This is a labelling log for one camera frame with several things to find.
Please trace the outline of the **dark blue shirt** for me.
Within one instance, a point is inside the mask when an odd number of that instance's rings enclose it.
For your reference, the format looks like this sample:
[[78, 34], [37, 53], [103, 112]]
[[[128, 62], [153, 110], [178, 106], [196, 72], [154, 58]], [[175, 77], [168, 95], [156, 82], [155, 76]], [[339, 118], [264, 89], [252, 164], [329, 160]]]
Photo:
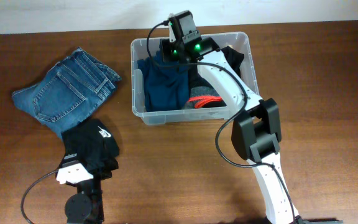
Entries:
[[172, 68], [163, 69], [155, 64], [165, 65], [161, 51], [152, 58], [137, 61], [144, 83], [145, 109], [148, 112], [180, 110], [190, 97], [188, 67], [172, 62]]

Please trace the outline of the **clear plastic storage bin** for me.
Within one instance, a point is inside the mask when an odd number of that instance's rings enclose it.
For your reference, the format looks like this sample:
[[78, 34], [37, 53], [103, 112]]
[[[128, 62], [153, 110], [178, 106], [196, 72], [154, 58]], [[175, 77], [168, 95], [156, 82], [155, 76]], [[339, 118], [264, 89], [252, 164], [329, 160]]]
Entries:
[[[220, 47], [230, 46], [239, 53], [244, 54], [240, 66], [242, 81], [255, 94], [259, 94], [259, 88], [255, 75], [250, 42], [244, 32], [227, 32], [210, 34]], [[146, 49], [147, 39], [135, 39], [131, 43], [131, 86], [132, 86], [132, 112], [140, 117], [146, 125], [160, 125], [172, 122], [199, 121], [207, 119], [228, 119], [233, 113], [225, 107], [201, 108], [189, 110], [171, 110], [148, 112], [145, 108], [143, 74], [138, 69], [138, 60], [149, 57]]]

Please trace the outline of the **black garment with red trim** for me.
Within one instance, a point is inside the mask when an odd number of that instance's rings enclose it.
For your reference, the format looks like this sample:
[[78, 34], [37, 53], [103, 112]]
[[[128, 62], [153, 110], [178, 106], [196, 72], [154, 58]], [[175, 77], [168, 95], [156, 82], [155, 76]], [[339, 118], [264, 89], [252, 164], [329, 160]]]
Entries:
[[[241, 76], [240, 67], [244, 60], [244, 54], [237, 52], [230, 46], [222, 48], [221, 51], [229, 66], [238, 76]], [[196, 66], [191, 67], [188, 71], [188, 87], [190, 97], [183, 106], [183, 110], [226, 106], [217, 91], [199, 75]]]

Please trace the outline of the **black Nike garment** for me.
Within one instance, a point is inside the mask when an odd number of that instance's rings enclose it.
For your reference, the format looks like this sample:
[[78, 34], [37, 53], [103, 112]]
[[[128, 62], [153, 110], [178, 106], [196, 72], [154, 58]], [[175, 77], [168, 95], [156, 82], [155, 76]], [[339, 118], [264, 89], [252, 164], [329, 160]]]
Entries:
[[76, 154], [85, 169], [102, 180], [119, 168], [119, 146], [110, 130], [98, 119], [87, 119], [62, 133], [65, 154]]

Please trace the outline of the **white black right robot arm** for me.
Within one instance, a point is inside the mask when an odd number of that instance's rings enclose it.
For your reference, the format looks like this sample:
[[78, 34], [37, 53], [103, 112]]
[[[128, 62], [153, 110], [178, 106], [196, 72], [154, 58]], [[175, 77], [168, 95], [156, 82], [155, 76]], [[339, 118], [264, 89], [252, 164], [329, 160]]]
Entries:
[[241, 159], [247, 161], [261, 189], [265, 215], [270, 223], [299, 223], [280, 162], [282, 140], [278, 105], [250, 89], [231, 68], [219, 45], [203, 38], [190, 11], [170, 14], [162, 25], [169, 40], [162, 45], [163, 59], [176, 67], [196, 66], [197, 71], [222, 97], [232, 116], [231, 141]]

